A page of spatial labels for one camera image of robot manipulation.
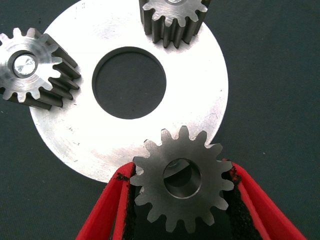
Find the dark fabric surface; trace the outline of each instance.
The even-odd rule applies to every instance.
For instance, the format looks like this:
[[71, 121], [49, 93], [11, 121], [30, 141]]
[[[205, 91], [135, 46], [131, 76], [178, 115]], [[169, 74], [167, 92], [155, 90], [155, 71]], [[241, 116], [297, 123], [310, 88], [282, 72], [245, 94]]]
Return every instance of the dark fabric surface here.
[[[0, 32], [43, 32], [75, 2], [2, 0]], [[308, 239], [320, 239], [319, 1], [213, 0], [205, 22], [229, 74], [214, 139], [221, 157], [243, 166]], [[0, 239], [74, 239], [105, 184], [55, 157], [25, 106], [0, 100], [0, 133]], [[150, 224], [147, 209], [136, 210], [138, 240], [231, 238], [228, 216], [215, 209], [216, 223], [198, 221], [191, 235], [180, 223], [165, 233], [164, 217]]]

